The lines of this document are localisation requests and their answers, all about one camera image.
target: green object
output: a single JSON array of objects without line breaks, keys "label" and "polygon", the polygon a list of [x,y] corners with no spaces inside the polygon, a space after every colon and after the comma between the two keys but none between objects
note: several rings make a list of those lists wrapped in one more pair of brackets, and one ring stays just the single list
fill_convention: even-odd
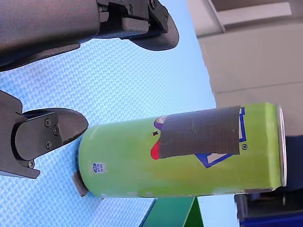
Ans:
[{"label": "green object", "polygon": [[203,227],[197,197],[159,198],[140,227]]},{"label": "green object", "polygon": [[79,147],[87,189],[99,197],[167,197],[243,193],[281,186],[276,106],[245,105],[239,115],[239,155],[202,154],[154,160],[164,118],[88,129]]}]

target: gray tape patch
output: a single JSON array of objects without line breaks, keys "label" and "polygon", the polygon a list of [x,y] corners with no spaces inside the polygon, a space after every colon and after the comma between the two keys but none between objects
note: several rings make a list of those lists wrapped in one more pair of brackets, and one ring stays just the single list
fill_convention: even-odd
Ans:
[{"label": "gray tape patch", "polygon": [[240,154],[240,106],[169,115],[161,129],[159,158]]}]

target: metal rim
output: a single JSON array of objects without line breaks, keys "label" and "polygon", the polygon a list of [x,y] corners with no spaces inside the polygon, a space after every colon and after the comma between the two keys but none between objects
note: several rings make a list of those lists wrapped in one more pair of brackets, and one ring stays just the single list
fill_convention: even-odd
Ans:
[{"label": "metal rim", "polygon": [[277,112],[278,134],[279,134],[281,185],[285,187],[286,179],[287,179],[287,162],[286,162],[285,126],[284,126],[284,117],[283,117],[283,111],[281,105],[277,105],[276,112]]}]

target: soda can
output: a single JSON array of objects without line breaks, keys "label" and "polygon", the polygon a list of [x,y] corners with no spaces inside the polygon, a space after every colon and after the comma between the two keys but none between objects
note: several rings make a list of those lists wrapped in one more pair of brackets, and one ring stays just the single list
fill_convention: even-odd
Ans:
[{"label": "soda can", "polygon": [[94,126],[78,163],[99,197],[272,191],[286,185],[283,112],[263,103]]}]

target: blue textured mat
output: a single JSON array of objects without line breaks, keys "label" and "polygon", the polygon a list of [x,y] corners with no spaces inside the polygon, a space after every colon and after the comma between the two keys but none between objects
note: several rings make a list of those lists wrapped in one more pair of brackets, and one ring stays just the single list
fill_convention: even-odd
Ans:
[{"label": "blue textured mat", "polygon": [[[0,74],[0,90],[24,111],[65,107],[90,125],[214,107],[185,1],[162,0],[180,33],[177,48],[141,49],[94,40],[79,50]],[[79,140],[36,159],[36,180],[0,177],[3,226],[137,226],[150,199],[81,198],[72,182]]]}]

